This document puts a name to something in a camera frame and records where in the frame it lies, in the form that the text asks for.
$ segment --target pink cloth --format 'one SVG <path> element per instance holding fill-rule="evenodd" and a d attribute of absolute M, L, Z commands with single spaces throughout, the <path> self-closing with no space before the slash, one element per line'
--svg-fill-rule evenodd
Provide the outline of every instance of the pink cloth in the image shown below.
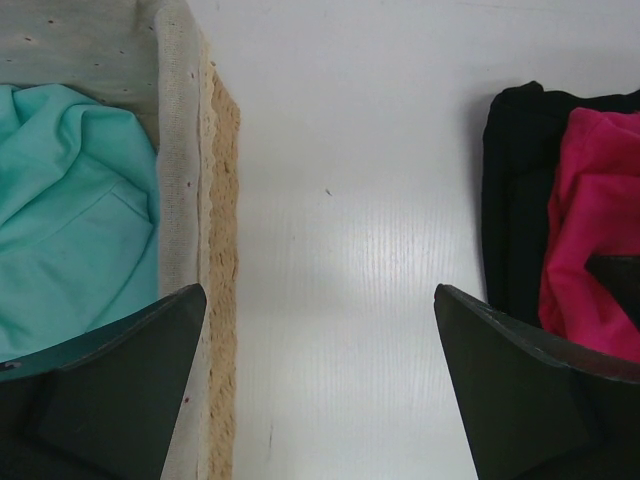
<path fill-rule="evenodd" d="M 640 332 L 586 270 L 592 254 L 640 254 L 640 114 L 574 110 L 549 201 L 540 285 L 545 330 L 640 362 Z"/>

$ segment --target black cloth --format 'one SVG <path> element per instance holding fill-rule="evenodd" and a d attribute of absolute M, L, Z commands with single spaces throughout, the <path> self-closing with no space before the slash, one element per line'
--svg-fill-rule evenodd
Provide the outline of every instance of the black cloth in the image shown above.
<path fill-rule="evenodd" d="M 538 295 L 549 236 L 547 204 L 569 114 L 640 110 L 640 91 L 579 98 L 531 82 L 492 102 L 483 142 L 482 254 L 488 302 L 540 326 Z"/>

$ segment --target teal shirt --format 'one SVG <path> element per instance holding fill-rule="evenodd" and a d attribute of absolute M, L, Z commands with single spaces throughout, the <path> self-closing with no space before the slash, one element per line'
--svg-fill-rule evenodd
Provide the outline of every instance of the teal shirt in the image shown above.
<path fill-rule="evenodd" d="M 155 163 L 130 112 L 0 86 L 0 361 L 158 299 Z"/>

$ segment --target white wooden surface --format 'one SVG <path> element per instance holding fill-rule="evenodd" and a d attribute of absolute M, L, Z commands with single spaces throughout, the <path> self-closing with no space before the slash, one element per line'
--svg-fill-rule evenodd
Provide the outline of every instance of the white wooden surface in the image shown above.
<path fill-rule="evenodd" d="M 192 6 L 243 116 L 234 478 L 475 478 L 432 300 L 482 295 L 489 101 L 640 87 L 640 2 Z"/>

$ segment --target beige fabric bin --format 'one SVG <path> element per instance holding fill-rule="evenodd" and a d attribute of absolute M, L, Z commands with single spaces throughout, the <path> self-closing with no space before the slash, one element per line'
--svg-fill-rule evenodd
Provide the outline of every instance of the beige fabric bin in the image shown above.
<path fill-rule="evenodd" d="M 208 292 L 207 315 L 216 320 L 213 333 L 205 322 L 163 478 L 230 478 L 238 113 L 188 6 L 181 0 L 4 0 L 0 83 L 62 83 L 128 109 L 158 147 L 160 295 L 199 282 Z M 224 157 L 218 179 L 214 152 Z M 224 205 L 213 209 L 212 198 Z M 221 222 L 217 229 L 212 215 Z M 212 352 L 221 348 L 226 361 L 210 379 Z"/>

